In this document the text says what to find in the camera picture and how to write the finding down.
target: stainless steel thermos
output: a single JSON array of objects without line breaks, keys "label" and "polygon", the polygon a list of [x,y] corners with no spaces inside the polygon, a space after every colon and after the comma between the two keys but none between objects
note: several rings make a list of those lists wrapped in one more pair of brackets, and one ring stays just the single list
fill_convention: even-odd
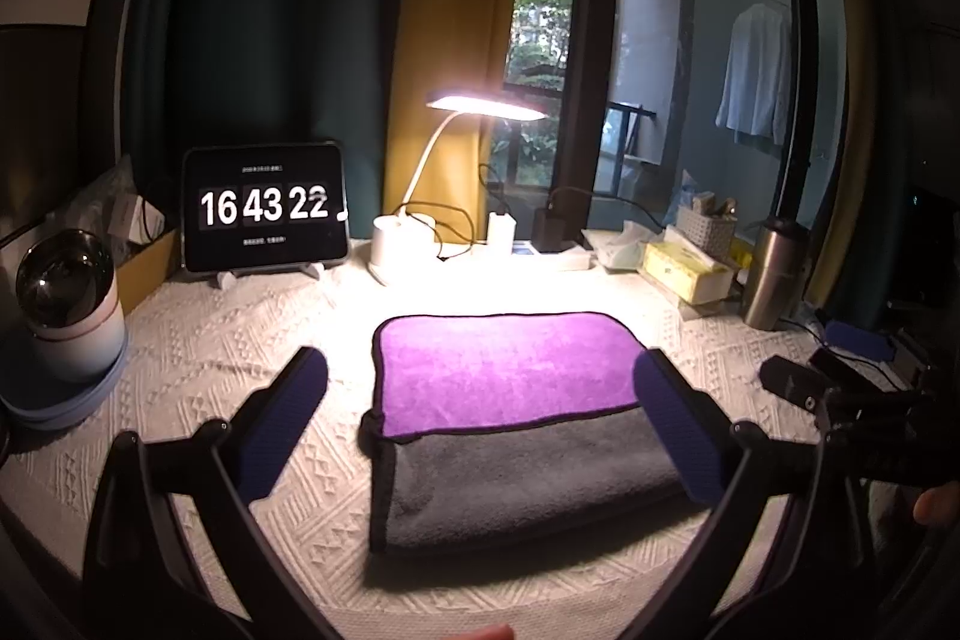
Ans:
[{"label": "stainless steel thermos", "polygon": [[803,262],[810,232],[793,220],[770,217],[757,234],[740,314],[754,329],[774,330],[803,285]]}]

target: digital clock display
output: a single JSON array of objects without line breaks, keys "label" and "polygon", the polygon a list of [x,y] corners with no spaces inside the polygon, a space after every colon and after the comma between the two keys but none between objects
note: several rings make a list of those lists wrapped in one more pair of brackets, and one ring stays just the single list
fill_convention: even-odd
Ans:
[{"label": "digital clock display", "polygon": [[334,143],[190,150],[182,208],[189,271],[341,261],[349,252]]}]

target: white lamp arm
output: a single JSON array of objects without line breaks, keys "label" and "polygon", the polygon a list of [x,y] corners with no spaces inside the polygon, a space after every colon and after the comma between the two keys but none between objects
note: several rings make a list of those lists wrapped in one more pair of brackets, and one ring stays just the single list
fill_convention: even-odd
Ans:
[{"label": "white lamp arm", "polygon": [[[426,159],[430,157],[430,151],[433,149],[433,145],[437,143],[438,136],[443,133],[443,129],[445,129],[446,126],[448,126],[450,121],[456,118],[456,116],[459,116],[462,114],[464,113],[451,112],[449,115],[445,116],[445,118],[443,118],[443,122],[437,126],[437,130],[433,132],[433,136],[431,136],[429,142],[426,143],[426,147],[424,148],[424,154],[421,155],[421,160],[419,160],[419,164],[416,165],[414,176],[410,178],[410,185],[407,186],[407,191],[405,194],[403,194],[403,200],[400,202],[401,204],[405,205],[408,201],[410,201],[411,196],[413,196],[414,189],[416,188],[416,183],[419,182],[419,175],[422,175],[424,173],[424,166],[426,165]],[[405,206],[400,207],[400,215],[406,215],[406,211],[407,211],[407,208]]]}]

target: lamp head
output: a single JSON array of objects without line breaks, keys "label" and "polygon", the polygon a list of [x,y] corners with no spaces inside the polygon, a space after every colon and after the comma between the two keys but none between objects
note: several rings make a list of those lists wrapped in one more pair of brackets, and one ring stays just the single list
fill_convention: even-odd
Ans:
[{"label": "lamp head", "polygon": [[486,115],[490,118],[507,119],[507,121],[538,121],[546,117],[546,114],[539,109],[504,92],[472,91],[460,88],[435,91],[427,95],[426,105],[434,109],[445,109],[448,112]]}]

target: basket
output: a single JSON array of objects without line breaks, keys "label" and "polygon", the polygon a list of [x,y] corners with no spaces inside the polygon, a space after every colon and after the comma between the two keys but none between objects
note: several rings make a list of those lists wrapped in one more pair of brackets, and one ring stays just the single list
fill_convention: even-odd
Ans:
[{"label": "basket", "polygon": [[700,215],[689,207],[680,205],[677,211],[677,228],[690,242],[713,258],[721,261],[730,258],[730,243],[733,241],[733,232],[736,231],[736,218],[729,215]]}]

